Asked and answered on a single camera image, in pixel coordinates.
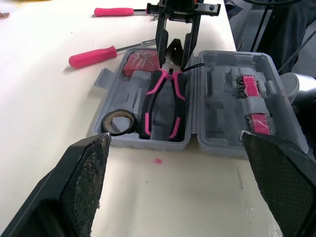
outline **tool case compartment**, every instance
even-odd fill
[[[95,85],[106,89],[107,94],[96,112],[93,134],[102,132],[103,117],[117,109],[134,113],[140,122],[151,73],[135,71],[131,77],[123,75],[129,56],[138,50],[144,48],[128,50],[114,74],[107,69],[100,73]],[[197,134],[201,149],[210,154],[246,157],[240,133],[250,129],[250,114],[261,113],[266,115],[272,135],[292,141],[307,153],[305,137],[270,56],[250,52],[202,51],[198,57],[191,57],[188,66],[197,63],[204,63],[204,66],[185,72],[188,77],[187,117],[182,141],[168,140],[174,116],[174,98],[168,80],[153,109],[150,140],[140,139],[139,134],[134,132],[112,137],[112,145],[178,151],[185,148],[191,134]],[[237,79],[244,75],[255,77],[260,98],[240,97]]]

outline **table surface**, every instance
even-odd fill
[[[87,136],[106,93],[93,84],[122,59],[72,70],[69,56],[155,37],[151,16],[94,18],[94,8],[146,3],[0,0],[11,13],[0,21],[0,233],[67,147]],[[190,25],[168,22],[167,30],[184,39]],[[236,50],[224,8],[202,17],[195,54],[202,50]],[[93,237],[281,236],[249,162],[204,154],[194,136],[182,152],[111,147],[100,204]]]

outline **pink screwdriver handle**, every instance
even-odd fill
[[[130,16],[134,14],[133,8],[96,8],[95,16]]]
[[[109,48],[97,49],[71,56],[69,58],[69,65],[73,68],[83,68],[116,57],[117,50],[114,48],[114,46],[111,46]]]

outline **pink mark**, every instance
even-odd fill
[[[159,158],[156,158],[156,159],[155,159],[155,163],[156,163],[156,164],[162,164],[162,160],[159,159]]]

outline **black electrical tape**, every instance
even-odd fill
[[[112,120],[116,117],[125,117],[130,119],[130,126],[123,132],[115,132],[112,128]],[[101,130],[102,132],[109,132],[112,136],[121,136],[124,134],[132,133],[137,126],[137,119],[133,113],[128,110],[118,109],[106,114],[102,120]]]

